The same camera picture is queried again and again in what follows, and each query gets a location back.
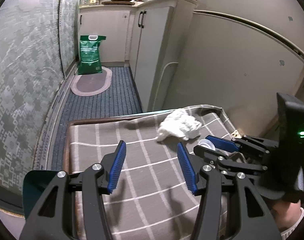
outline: green bag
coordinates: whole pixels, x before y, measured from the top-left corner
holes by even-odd
[[[81,35],[79,39],[79,56],[81,64],[78,74],[95,74],[102,72],[102,64],[98,48],[106,36]]]

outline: gray plaid fabric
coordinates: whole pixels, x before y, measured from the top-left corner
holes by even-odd
[[[203,124],[201,136],[186,142],[189,152],[207,135],[231,138],[234,126],[223,109],[199,105],[186,107]],[[177,159],[179,139],[156,142],[159,124],[172,111],[132,121],[72,126],[71,166],[73,173],[84,171],[114,152],[119,140],[127,145],[127,155],[117,188],[104,196],[104,206],[114,239],[188,239],[195,223],[200,197],[188,191]],[[226,221],[222,198],[221,220]],[[77,194],[80,239],[86,239],[82,196]],[[221,223],[220,231],[225,228]]]

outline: white refrigerator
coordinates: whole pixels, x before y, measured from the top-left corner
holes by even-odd
[[[276,93],[304,79],[304,12],[296,0],[198,0],[163,109],[223,107],[241,134],[275,122]]]

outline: plastic bottle cap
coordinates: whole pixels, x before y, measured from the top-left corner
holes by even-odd
[[[199,141],[198,145],[215,151],[215,146],[210,140],[202,139],[202,140]]]

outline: wooden frame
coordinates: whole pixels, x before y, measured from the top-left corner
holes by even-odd
[[[74,125],[81,125],[81,124],[96,124],[96,123],[108,123],[108,122],[118,122],[123,120],[134,120],[140,117],[149,116],[151,114],[134,114],[134,115],[126,115],[126,116],[117,116],[117,117],[108,117],[108,118],[96,118],[96,119],[84,119],[84,120],[75,120],[69,122],[66,132],[66,140],[65,146],[63,151],[63,170],[68,172],[69,174],[71,171],[71,163],[70,163],[70,143],[71,143],[71,135],[70,135],[70,128]]]

